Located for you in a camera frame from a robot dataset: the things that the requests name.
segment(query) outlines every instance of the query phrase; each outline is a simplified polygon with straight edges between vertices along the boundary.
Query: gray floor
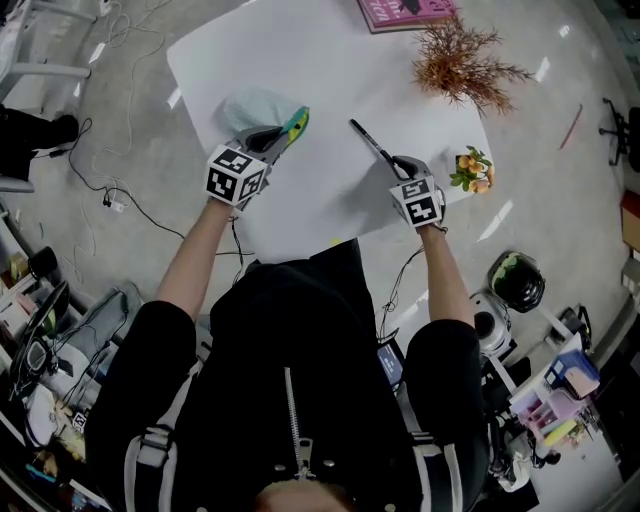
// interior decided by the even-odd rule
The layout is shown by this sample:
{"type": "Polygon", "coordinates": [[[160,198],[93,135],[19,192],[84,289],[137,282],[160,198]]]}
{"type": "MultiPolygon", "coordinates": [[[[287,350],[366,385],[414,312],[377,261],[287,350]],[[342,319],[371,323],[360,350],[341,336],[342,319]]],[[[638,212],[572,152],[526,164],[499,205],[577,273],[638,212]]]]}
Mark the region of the gray floor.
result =
{"type": "MultiPolygon", "coordinates": [[[[145,22],[145,27],[166,35],[166,45],[141,61],[135,72],[133,148],[125,157],[100,154],[96,161],[101,172],[125,180],[150,215],[183,233],[204,204],[200,188],[206,155],[184,105],[179,103],[172,110],[167,104],[176,84],[166,63],[166,48],[240,3],[175,1],[145,22]]],[[[608,54],[611,48],[598,28],[602,20],[589,1],[459,3],[469,22],[500,31],[505,42],[498,52],[505,59],[534,73],[545,58],[549,61],[540,83],[509,88],[517,112],[507,117],[488,112],[484,119],[497,184],[488,194],[458,203],[447,214],[448,239],[460,269],[473,292],[484,285],[487,270],[503,251],[513,248],[529,254],[546,277],[546,305],[560,312],[566,306],[584,303],[597,339],[626,297],[620,286],[620,269],[628,256],[621,241],[618,206],[622,169],[607,165],[609,140],[600,137],[597,128],[611,124],[602,97],[611,98],[624,110],[629,93],[623,92],[614,73],[608,54]],[[584,106],[582,116],[560,151],[580,104],[584,106]],[[487,237],[487,227],[509,202],[510,212],[487,237]]],[[[143,16],[142,3],[125,2],[125,12],[135,23],[143,16]]],[[[96,43],[106,40],[106,33],[103,23],[98,22],[78,59],[86,62],[96,43]]],[[[75,101],[78,116],[91,117],[94,123],[74,154],[74,162],[85,176],[91,176],[92,158],[101,148],[126,149],[131,68],[140,55],[157,44],[156,34],[133,31],[123,46],[106,48],[91,64],[93,74],[83,84],[81,101],[71,98],[67,102],[73,105],[75,101]]],[[[129,279],[143,297],[153,297],[178,247],[177,237],[153,227],[133,206],[124,213],[104,208],[101,194],[87,191],[64,158],[35,160],[31,179],[35,194],[5,194],[3,199],[14,215],[20,209],[22,233],[33,245],[51,245],[58,255],[76,261],[79,275],[67,262],[61,263],[76,289],[98,297],[115,282],[129,279]]],[[[91,180],[95,185],[111,183],[99,177],[91,180]]],[[[397,224],[360,242],[367,281],[379,310],[389,298],[400,267],[419,247],[419,240],[397,224]]],[[[227,232],[221,250],[234,248],[227,232]]],[[[217,259],[205,308],[225,293],[237,270],[236,257],[217,259]]],[[[394,315],[405,311],[425,290],[426,267],[423,260],[416,259],[405,273],[394,315]]],[[[521,351],[537,343],[547,329],[535,313],[514,314],[513,321],[521,351]]]]}

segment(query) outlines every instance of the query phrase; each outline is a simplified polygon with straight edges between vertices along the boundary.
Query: desk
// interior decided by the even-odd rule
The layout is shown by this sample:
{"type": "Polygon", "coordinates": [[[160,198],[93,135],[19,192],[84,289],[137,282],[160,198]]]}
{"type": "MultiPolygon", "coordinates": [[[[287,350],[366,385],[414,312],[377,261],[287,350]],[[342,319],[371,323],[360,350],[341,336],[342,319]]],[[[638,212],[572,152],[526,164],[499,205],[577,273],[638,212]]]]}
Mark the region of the desk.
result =
{"type": "Polygon", "coordinates": [[[392,173],[349,125],[352,117],[390,153],[424,160],[449,204],[472,195],[452,188],[448,174],[466,145],[492,158],[480,116],[473,105],[422,93],[413,83],[417,56],[412,33],[371,35],[356,0],[258,0],[169,49],[206,156],[231,138],[220,105],[242,87],[311,109],[305,134],[243,214],[247,247],[261,261],[307,258],[398,222],[392,173]]]}

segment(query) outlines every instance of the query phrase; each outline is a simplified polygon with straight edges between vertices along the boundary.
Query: dried plant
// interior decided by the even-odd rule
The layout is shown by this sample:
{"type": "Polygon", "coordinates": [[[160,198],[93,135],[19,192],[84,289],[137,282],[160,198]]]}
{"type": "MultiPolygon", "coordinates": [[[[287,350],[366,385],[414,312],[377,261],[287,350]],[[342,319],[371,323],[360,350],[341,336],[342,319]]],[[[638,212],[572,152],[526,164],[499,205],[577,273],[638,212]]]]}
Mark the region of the dried plant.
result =
{"type": "Polygon", "coordinates": [[[502,42],[497,31],[465,28],[458,14],[442,24],[426,25],[416,39],[422,58],[414,62],[414,72],[422,90],[443,93],[456,104],[468,96],[483,114],[486,107],[495,107],[503,115],[515,110],[499,86],[501,80],[533,79],[525,69],[486,53],[492,44],[502,42]]]}

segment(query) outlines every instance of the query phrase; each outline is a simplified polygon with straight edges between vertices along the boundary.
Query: pink book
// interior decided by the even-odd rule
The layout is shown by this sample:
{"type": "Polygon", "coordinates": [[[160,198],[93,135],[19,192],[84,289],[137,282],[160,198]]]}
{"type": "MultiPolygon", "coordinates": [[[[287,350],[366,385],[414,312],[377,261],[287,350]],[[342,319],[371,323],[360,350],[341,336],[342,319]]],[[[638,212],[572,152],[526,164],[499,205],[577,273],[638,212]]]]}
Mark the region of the pink book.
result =
{"type": "Polygon", "coordinates": [[[370,28],[419,25],[448,18],[455,12],[452,0],[358,0],[370,28]]]}

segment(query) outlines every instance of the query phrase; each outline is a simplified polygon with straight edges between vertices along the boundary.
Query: book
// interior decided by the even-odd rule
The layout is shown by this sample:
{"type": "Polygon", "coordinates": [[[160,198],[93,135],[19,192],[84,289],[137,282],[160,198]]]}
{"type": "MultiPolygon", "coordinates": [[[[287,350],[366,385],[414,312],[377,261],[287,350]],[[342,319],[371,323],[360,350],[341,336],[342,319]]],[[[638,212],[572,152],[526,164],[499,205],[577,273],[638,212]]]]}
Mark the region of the book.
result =
{"type": "Polygon", "coordinates": [[[455,14],[452,0],[358,0],[372,34],[419,30],[455,14]]]}

